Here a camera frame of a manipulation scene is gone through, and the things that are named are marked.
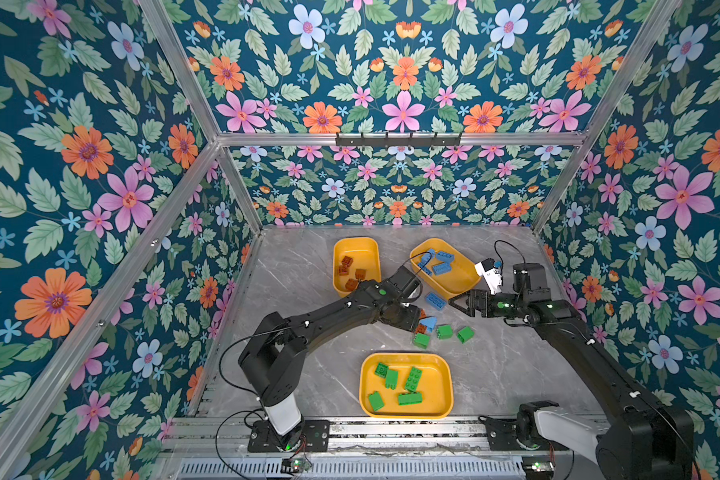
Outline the blue long brick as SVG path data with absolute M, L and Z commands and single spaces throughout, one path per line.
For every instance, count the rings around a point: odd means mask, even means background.
M 453 254 L 450 254 L 450 253 L 444 252 L 444 251 L 438 251 L 438 252 L 435 254 L 435 257 L 436 257 L 438 260 L 440 260 L 441 262 L 445 262 L 445 263 L 452 263 L 453 260 L 454 260 L 454 255 L 453 255 Z
M 433 259 L 434 256 L 435 256 L 435 251 L 433 249 L 429 249 L 422 253 L 422 255 L 420 257 L 420 261 L 423 263 L 428 263 L 429 261 L 431 261 Z
M 434 275 L 443 275 L 452 270 L 452 265 L 450 263 L 442 262 L 439 264 L 436 264 L 432 267 L 432 272 Z

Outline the green small brick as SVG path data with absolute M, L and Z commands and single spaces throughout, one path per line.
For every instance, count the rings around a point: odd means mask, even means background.
M 383 364 L 383 363 L 378 363 L 377 366 L 376 366 L 376 369 L 375 369 L 375 371 L 374 371 L 374 373 L 375 373 L 377 376 L 379 376 L 380 378 L 383 378 L 383 379 L 386 378 L 387 372 L 388 372 L 388 366 L 387 366 L 386 364 Z
M 368 396 L 368 401 L 373 412 L 378 412 L 385 406 L 383 397 L 378 391 L 371 393 Z

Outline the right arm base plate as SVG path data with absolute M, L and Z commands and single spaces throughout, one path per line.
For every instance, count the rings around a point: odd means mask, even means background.
M 521 440 L 517 432 L 517 421 L 509 418 L 495 418 L 480 415 L 478 422 L 485 427 L 485 434 L 493 451 L 568 451 L 568 448 L 543 438 Z

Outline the green long brick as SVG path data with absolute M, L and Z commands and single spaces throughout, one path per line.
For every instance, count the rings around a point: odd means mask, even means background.
M 423 402 L 423 395 L 420 392 L 405 392 L 397 397 L 400 406 L 418 405 Z
M 408 392 L 415 393 L 421 381 L 422 371 L 417 367 L 412 367 L 406 378 L 404 389 Z

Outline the green cube brick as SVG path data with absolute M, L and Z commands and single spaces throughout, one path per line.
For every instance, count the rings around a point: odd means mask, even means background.
M 471 340 L 474 335 L 475 332 L 470 327 L 464 327 L 457 332 L 457 338 L 462 344 Z
M 450 325 L 440 325 L 437 327 L 436 333 L 440 340 L 447 340 L 453 336 L 453 329 Z

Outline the light blue slope brick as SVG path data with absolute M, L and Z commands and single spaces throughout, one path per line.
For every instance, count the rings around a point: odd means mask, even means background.
M 425 317 L 421 319 L 419 323 L 425 326 L 428 333 L 431 333 L 437 326 L 437 318 L 432 316 Z

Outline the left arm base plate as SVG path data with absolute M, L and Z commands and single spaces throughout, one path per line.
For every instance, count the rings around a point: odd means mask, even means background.
M 290 432 L 280 435 L 269 421 L 259 420 L 253 425 L 247 451 L 249 453 L 275 453 L 306 451 L 322 453 L 328 450 L 331 422 L 303 420 Z

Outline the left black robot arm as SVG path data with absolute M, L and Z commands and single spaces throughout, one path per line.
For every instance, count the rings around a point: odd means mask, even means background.
M 280 441 L 299 437 L 305 420 L 295 399 L 308 355 L 323 344 L 358 327 L 382 323 L 412 333 L 420 308 L 413 304 L 421 281 L 401 266 L 390 277 L 363 280 L 350 292 L 309 313 L 265 316 L 238 357 Z

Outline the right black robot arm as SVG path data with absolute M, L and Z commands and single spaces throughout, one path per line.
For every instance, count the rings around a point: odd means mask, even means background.
M 697 469 L 693 422 L 681 408 L 668 407 L 641 386 L 587 328 L 567 300 L 554 300 L 539 263 L 514 266 L 514 284 L 501 290 L 502 265 L 492 258 L 474 266 L 487 284 L 452 297 L 450 305 L 469 317 L 502 318 L 528 327 L 574 369 L 607 420 L 577 416 L 553 401 L 522 404 L 515 420 L 489 417 L 526 448 L 554 444 L 595 463 L 606 479 L 690 479 Z

